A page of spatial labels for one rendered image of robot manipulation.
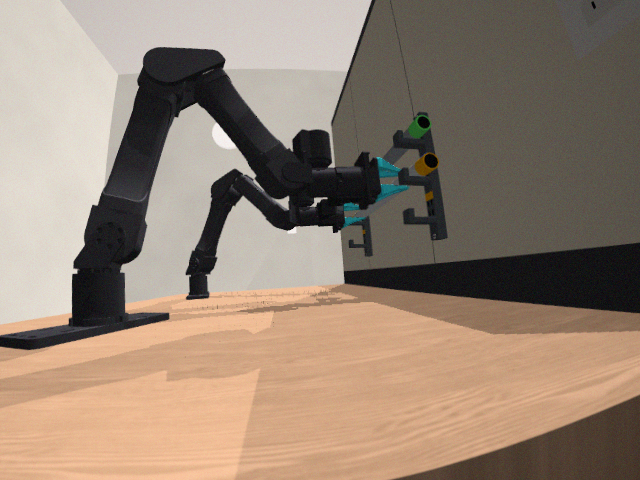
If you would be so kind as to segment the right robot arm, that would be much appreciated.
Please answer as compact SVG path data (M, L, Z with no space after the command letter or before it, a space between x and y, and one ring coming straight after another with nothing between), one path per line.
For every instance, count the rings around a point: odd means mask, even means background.
M69 324L0 335L0 347L41 349L169 320L169 313L125 313L120 270L142 250L150 192L174 117L195 103L236 145L271 198L304 190L309 198L327 197L328 207L363 198L335 197L341 176L329 168L329 133L302 129L292 139L293 152L286 148L237 92L225 60L212 49L157 47L144 55L128 125L98 205L92 205L85 246L73 261L80 270L72 274Z

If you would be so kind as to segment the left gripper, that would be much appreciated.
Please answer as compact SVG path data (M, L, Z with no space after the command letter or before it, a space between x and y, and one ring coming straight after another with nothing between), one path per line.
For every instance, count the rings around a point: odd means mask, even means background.
M344 208L343 208L342 214L336 216L337 224L335 226L332 226L333 227L333 233L338 233L338 231L341 230L341 228L344 228L344 227L346 227L346 226L348 226L348 225L350 225L350 224L352 224L354 222L358 222L358 221L366 219L366 217L345 218L344 217L344 211L359 210L359 206L355 205L353 203L347 203L347 204L344 204L343 207ZM358 220L358 219L361 219L361 220ZM347 223L349 223L349 224L347 225ZM319 224L319 216L316 217L316 225L318 225L318 224Z

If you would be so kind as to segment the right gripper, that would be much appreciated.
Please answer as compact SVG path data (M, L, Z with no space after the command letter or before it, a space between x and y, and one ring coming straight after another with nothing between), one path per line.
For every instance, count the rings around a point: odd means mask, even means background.
M373 205L375 202L392 194L409 189L407 186L380 185L380 178L397 177L401 169L394 167L381 158L373 158L369 162L369 154L370 152L362 152L360 154L354 163L354 166L359 166L357 168L334 167L336 176L341 176L341 181L337 182L335 197L363 196L358 202L359 210L366 210L368 205ZM394 192L391 193L391 191ZM390 194L387 195L387 193ZM386 196L383 197L383 195ZM379 199L379 197L382 198Z

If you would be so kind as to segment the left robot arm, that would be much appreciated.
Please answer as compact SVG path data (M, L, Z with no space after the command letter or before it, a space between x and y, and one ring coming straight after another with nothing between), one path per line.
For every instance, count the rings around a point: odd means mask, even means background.
M328 207L327 199L321 199L317 203L317 213L315 207L310 207L314 204L314 198L309 198L304 190L295 196L289 196L288 210L273 198L270 199L271 197L266 192L251 182L254 181L253 178L249 180L245 176L251 178L248 175L243 175L241 171L233 169L211 186L210 211L201 238L195 250L192 250L186 271L186 275L191 275L189 277L190 293L186 296L186 300L209 298L206 274L210 274L215 267L217 245L225 221L232 206L236 206L242 196L260 210L266 220L274 227L286 231L297 226L316 226L316 217L318 216L318 227L335 226L337 224L336 216L342 214L343 206ZM234 186L231 186L231 183Z

